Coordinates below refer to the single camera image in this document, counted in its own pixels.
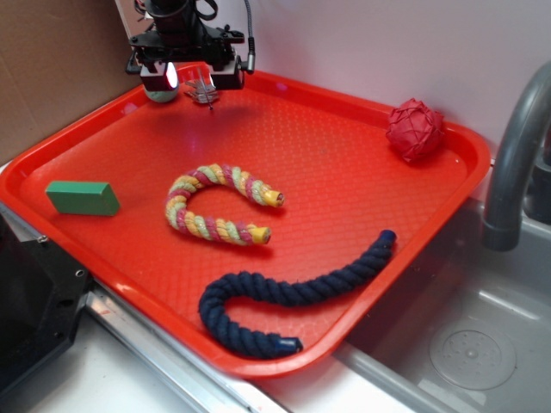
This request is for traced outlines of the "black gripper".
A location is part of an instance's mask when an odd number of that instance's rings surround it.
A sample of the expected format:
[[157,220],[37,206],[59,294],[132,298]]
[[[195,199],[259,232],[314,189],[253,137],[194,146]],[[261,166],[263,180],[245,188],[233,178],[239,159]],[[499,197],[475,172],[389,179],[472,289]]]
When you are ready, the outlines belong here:
[[132,54],[126,73],[138,74],[147,91],[172,91],[178,88],[173,63],[203,62],[209,65],[212,85],[217,90],[241,90],[245,86],[241,58],[234,45],[243,44],[239,31],[207,25],[219,11],[208,1],[209,12],[200,11],[196,1],[135,1],[134,10],[150,19],[141,34],[129,37]]

